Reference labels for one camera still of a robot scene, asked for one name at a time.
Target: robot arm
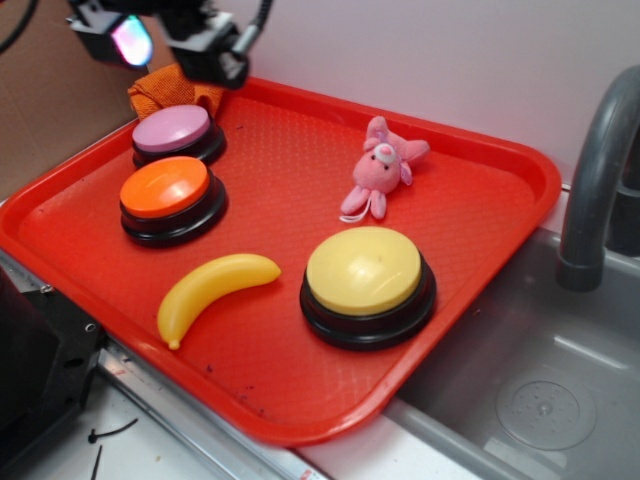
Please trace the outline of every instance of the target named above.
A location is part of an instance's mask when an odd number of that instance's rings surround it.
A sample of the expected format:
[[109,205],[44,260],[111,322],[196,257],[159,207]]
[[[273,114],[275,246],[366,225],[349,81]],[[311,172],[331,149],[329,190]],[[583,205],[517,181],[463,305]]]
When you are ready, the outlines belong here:
[[229,89],[242,87],[248,53],[269,16],[271,0],[261,0],[255,19],[240,33],[232,15],[208,0],[68,0],[69,18],[96,60],[139,68],[151,59],[151,38],[138,16],[155,17],[164,40],[187,78]]

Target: plastic tray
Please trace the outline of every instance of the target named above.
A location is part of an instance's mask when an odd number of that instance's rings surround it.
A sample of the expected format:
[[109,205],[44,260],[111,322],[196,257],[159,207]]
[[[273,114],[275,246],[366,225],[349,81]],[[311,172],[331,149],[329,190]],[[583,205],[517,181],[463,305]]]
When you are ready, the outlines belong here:
[[[298,294],[315,247],[354,227],[339,207],[375,115],[432,152],[413,185],[389,196],[384,220],[356,225],[411,238],[438,303],[413,339],[350,352],[313,335]],[[14,195],[0,210],[0,247],[237,428],[279,445],[324,441],[378,414],[560,192],[555,166],[527,147],[266,81],[226,93],[217,119],[229,147],[212,168],[230,205],[203,237],[155,250],[126,237],[118,196],[134,172],[132,123]],[[272,258],[281,277],[213,303],[170,351],[156,329],[163,296],[196,266],[237,252]]]

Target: sink drain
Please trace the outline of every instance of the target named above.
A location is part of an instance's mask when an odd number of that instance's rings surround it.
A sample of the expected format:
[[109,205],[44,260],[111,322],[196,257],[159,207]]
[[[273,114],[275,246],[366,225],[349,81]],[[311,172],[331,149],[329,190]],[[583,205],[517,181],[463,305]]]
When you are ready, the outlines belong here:
[[508,380],[496,412],[516,440],[540,450],[563,450],[582,442],[596,424],[589,392],[568,375],[534,370]]

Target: plush toy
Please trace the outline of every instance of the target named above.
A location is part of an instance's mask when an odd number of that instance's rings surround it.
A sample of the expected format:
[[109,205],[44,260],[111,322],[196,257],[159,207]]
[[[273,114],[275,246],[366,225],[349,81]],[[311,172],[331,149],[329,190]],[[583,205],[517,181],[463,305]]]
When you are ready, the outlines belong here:
[[[369,122],[364,142],[364,155],[353,170],[356,186],[342,202],[340,220],[354,223],[362,220],[369,209],[377,219],[384,218],[387,211],[387,194],[400,182],[411,185],[411,165],[429,153],[429,144],[424,140],[405,140],[389,131],[383,117]],[[364,205],[364,210],[353,215]]]

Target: faucet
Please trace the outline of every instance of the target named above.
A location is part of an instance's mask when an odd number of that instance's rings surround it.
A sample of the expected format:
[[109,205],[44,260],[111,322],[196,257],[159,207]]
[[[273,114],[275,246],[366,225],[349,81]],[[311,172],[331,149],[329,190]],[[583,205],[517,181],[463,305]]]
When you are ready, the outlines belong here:
[[580,153],[564,217],[556,280],[575,292],[602,281],[604,246],[640,255],[640,65],[605,93]]

